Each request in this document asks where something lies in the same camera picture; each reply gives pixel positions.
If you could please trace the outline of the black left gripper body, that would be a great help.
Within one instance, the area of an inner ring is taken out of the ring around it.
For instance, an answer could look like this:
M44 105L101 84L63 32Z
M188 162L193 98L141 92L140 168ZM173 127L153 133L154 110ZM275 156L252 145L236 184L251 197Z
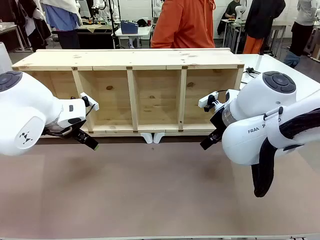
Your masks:
M61 127L56 122L44 126L42 136L59 137L62 139L75 138L76 133L79 131L81 123L75 123L68 127Z

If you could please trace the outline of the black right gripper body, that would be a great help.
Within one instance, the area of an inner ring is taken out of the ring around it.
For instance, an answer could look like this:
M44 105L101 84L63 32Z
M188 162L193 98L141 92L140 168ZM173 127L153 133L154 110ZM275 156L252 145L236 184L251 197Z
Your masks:
M210 122L215 126L215 130L210 134L210 136L222 137L226 130L227 127L223 122L223 111L224 109L217 110L210 119Z

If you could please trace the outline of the white table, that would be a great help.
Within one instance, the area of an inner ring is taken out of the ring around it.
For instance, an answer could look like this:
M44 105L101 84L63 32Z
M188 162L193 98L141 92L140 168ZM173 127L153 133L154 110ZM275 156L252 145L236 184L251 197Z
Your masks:
M297 87L297 101L320 90L320 83L304 75L303 73L300 73L297 70L285 65L284 63L269 55L237 54L236 56L244 63L244 69L253 68L255 71L260 73L268 71L277 71L291 77L294 80Z

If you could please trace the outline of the white ribbed cylinder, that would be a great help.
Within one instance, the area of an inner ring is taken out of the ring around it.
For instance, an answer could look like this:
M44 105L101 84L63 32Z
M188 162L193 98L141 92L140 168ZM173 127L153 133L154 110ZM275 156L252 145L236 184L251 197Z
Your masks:
M5 44L0 41L0 74L12 70L12 61L7 52Z

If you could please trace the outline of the pine wood shelf box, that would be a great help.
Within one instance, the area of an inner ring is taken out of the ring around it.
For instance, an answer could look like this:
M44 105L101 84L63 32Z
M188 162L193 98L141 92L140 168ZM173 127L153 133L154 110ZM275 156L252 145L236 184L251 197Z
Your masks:
M83 130L97 137L146 133L202 135L214 130L201 98L238 89L244 63L227 48L47 49L12 68L60 99L88 94L99 104Z

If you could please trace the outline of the dark workbench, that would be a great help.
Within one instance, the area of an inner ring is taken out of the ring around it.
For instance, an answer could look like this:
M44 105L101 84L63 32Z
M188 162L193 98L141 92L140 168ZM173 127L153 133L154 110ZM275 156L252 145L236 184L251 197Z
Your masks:
M82 25L76 32L80 49L114 49L113 29L110 25Z

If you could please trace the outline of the person in orange hoodie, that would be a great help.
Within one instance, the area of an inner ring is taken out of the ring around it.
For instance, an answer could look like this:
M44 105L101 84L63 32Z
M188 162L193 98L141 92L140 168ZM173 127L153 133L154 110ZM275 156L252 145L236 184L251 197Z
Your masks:
M165 0L151 48L214 48L215 9L215 0Z

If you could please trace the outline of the person in dark clothes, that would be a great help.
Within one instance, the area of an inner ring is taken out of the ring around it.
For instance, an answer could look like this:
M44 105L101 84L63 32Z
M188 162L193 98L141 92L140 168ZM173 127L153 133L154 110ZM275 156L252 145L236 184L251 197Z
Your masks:
M28 38L34 52L46 49L47 39L51 36L43 13L34 0L12 0L15 22L24 37Z

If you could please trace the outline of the person with orange trousers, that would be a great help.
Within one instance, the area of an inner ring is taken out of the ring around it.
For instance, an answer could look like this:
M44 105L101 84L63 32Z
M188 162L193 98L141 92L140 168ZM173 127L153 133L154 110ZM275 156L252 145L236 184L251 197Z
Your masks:
M244 27L244 54L262 53L273 20L280 16L285 7L285 0L252 0Z

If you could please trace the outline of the person in blue shirt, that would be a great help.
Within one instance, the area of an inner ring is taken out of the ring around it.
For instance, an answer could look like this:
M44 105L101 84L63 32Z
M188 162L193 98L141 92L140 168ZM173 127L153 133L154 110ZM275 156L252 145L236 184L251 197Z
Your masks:
M46 22L57 32L62 49L79 49L77 29L83 24L78 0L40 0Z

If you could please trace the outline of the seated person in dark top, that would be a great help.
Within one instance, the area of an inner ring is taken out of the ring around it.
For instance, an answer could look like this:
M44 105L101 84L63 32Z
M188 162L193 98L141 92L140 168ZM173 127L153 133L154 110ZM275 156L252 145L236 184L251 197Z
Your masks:
M217 27L217 34L220 36L224 30L226 23L223 20L235 19L237 17L236 7L240 6L240 0L232 0L227 8L225 13L222 15L219 25Z

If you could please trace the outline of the white workbench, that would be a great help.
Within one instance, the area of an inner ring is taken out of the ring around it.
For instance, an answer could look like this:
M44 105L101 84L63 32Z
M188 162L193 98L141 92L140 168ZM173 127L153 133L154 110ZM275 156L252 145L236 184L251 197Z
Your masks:
M129 33L123 33L122 29L119 28L118 30L115 31L115 33L113 35L118 38L124 38L124 37L128 38L129 48L135 49L134 44L133 44L134 39L136 39L137 48L140 48L140 38L149 36L151 33L151 29L152 29L151 26L138 27L137 33L129 34Z

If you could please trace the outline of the blue storage bin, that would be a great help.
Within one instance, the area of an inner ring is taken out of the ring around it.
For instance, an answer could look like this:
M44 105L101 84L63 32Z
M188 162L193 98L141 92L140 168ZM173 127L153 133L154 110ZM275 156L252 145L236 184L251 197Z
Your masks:
M139 25L136 22L121 20L120 28L123 35L136 35L138 34Z

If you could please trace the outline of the person in grey top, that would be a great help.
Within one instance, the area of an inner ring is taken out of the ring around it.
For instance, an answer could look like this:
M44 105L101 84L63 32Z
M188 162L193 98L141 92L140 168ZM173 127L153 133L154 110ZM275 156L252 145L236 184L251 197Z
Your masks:
M298 0L297 16L291 28L292 39L289 51L283 63L295 68L313 31L316 11L320 8L320 0Z

